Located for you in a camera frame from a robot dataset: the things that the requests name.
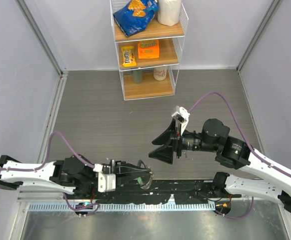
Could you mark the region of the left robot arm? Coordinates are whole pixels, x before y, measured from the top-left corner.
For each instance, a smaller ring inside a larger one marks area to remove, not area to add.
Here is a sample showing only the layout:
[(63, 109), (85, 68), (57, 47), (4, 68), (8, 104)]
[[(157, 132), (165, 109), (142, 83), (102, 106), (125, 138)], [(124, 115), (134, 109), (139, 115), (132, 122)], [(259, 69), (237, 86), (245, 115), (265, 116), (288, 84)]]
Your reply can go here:
[(21, 163), (3, 155), (0, 157), (0, 189), (60, 191), (74, 198), (87, 199), (93, 193), (112, 192), (128, 183), (146, 190), (153, 179), (151, 169), (142, 160), (136, 165), (114, 159), (109, 163), (97, 163), (94, 168), (89, 164), (82, 155), (44, 165)]

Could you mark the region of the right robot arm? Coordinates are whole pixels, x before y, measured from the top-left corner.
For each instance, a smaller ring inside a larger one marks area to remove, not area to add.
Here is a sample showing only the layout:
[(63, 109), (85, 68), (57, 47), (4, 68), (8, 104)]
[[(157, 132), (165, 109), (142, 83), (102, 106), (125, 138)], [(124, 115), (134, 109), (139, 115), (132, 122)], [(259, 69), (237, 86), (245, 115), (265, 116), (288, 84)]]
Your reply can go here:
[(217, 172), (211, 190), (217, 197), (247, 195), (265, 199), (291, 213), (291, 169), (271, 160), (247, 142), (229, 135), (230, 128), (216, 118), (204, 122), (201, 132), (190, 132), (173, 119), (152, 144), (157, 148), (148, 156), (172, 164), (184, 151), (215, 153), (220, 165), (257, 176), (251, 180)]

